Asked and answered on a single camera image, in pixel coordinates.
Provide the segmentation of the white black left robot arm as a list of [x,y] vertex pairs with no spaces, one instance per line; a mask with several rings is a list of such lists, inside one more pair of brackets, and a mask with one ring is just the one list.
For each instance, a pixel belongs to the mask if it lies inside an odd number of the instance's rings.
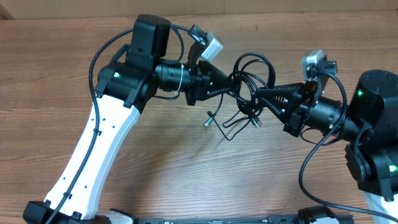
[[141,14],[123,45],[99,74],[89,74],[93,106],[76,148],[54,187],[41,202],[27,204],[27,223],[134,223],[132,215],[98,210],[105,180],[128,132],[157,90],[184,93],[189,105],[228,91],[228,78],[212,65],[223,44],[198,26],[187,29],[194,43],[186,62],[165,58],[170,32],[182,26]]

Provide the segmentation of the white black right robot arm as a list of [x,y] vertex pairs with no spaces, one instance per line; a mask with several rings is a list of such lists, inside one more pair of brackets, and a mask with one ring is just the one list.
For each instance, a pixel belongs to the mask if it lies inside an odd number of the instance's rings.
[[[316,80],[261,88],[255,96],[284,124],[293,136],[304,127],[324,137],[305,158],[298,182],[310,199],[327,207],[373,216],[375,223],[397,222],[397,75],[386,70],[364,72],[352,99],[335,74],[317,71]],[[347,141],[346,165],[364,192],[367,209],[327,202],[312,195],[303,184],[304,170],[323,144]]]

